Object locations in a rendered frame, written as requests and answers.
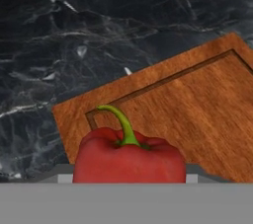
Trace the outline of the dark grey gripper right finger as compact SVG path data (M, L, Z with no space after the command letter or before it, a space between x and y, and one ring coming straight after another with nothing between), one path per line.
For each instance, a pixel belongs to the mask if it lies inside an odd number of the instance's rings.
M198 164L186 165L186 183L187 184L215 184L226 183L226 180L215 175L208 174Z

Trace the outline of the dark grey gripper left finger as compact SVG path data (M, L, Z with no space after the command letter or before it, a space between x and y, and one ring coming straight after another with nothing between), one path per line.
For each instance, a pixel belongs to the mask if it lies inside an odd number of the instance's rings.
M35 183L71 184L73 179L72 165L57 165L51 171L34 179Z

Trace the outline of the red bell pepper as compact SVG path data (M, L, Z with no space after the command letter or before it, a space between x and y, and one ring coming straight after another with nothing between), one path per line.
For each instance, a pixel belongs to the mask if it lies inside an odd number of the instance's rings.
M81 141L74 164L74 183L185 183L186 164L165 139L134 131L114 106L97 106L119 120L122 129L97 128Z

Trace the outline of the wooden cutting board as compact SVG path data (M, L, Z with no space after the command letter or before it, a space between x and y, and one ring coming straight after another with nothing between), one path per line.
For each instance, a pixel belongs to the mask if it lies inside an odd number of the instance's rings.
M167 139L190 164L237 183L253 183L253 49L230 33L53 107L70 161L83 136L132 127Z

